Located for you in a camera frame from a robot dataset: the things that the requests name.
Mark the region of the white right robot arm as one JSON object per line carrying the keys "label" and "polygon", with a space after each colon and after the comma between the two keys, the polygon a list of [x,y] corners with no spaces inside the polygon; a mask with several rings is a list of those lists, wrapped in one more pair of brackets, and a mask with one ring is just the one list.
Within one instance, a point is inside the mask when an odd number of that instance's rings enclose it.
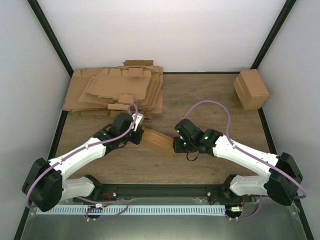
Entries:
{"label": "white right robot arm", "polygon": [[234,162],[253,172],[254,176],[232,175],[222,188],[223,198],[229,202],[243,195],[269,196],[276,203],[289,206],[297,197],[303,175],[294,158],[262,152],[238,142],[229,142],[226,135],[214,130],[202,131],[190,120],[183,119],[176,126],[178,136],[173,139],[175,153],[207,154]]}

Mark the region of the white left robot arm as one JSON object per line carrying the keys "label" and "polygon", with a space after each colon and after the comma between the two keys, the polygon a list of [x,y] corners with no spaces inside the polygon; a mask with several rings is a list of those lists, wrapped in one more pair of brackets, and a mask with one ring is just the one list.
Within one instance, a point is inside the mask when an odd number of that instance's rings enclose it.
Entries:
{"label": "white left robot arm", "polygon": [[88,141],[74,150],[50,160],[37,159],[26,177],[22,192],[26,205],[31,203],[47,212],[59,202],[72,198],[87,198],[97,202],[102,196],[102,184],[85,175],[78,179],[69,177],[80,168],[124,147],[128,142],[139,145],[143,136],[141,113],[120,113],[113,123],[97,131]]}

